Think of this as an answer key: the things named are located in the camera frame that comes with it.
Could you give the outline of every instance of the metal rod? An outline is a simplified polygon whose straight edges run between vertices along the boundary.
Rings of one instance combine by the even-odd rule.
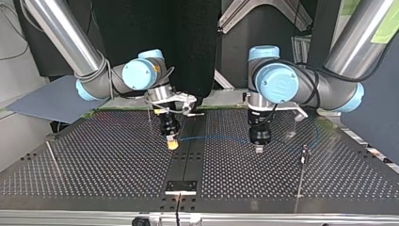
[[[97,72],[102,58],[63,0],[25,0],[43,31],[79,75]]]
[[[329,54],[325,67],[349,78],[362,77],[386,44],[373,43],[394,0],[361,0]]]

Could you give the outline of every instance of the metal frame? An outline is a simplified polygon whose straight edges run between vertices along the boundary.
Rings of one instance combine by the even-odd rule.
[[[0,211],[0,225],[131,225],[134,218],[148,218],[152,225],[176,225],[174,214],[137,212],[76,212],[76,211]],[[364,215],[231,215],[179,214],[182,225],[396,225],[399,217]]]
[[[225,90],[234,89],[234,86],[218,70],[215,70],[215,81]]]
[[[296,6],[299,0],[234,0],[219,20],[219,30],[227,34],[254,8],[261,5],[270,5],[277,8],[292,23],[295,21]],[[303,31],[311,24],[311,17],[302,5],[297,13],[296,27]]]

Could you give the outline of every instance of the green tape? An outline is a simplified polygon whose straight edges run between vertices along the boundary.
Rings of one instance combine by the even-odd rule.
[[[341,11],[341,15],[343,16],[351,16],[358,6],[360,0],[344,0],[343,1],[343,10]]]
[[[399,0],[394,0],[382,24],[373,36],[372,43],[387,44],[399,29]]]

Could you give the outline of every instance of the metal clamp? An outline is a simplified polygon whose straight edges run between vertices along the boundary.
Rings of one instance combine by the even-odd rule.
[[[219,31],[227,34],[238,22],[240,22],[254,8],[261,5],[270,5],[277,8],[292,23],[295,22],[296,27],[300,30],[306,30],[311,24],[312,19],[308,12],[300,4],[296,13],[296,6],[299,0],[234,0],[223,16],[219,20]]]

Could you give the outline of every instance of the yellow object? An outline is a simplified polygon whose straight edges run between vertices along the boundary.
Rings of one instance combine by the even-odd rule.
[[[177,148],[179,148],[179,142],[176,139],[168,141],[168,148],[172,151],[176,150]]]
[[[161,72],[161,67],[159,67],[159,66],[154,66],[153,68],[155,69],[156,72],[158,72],[158,73]]]
[[[155,115],[160,115],[162,113],[161,111],[162,109],[154,109],[153,113],[155,113]]]

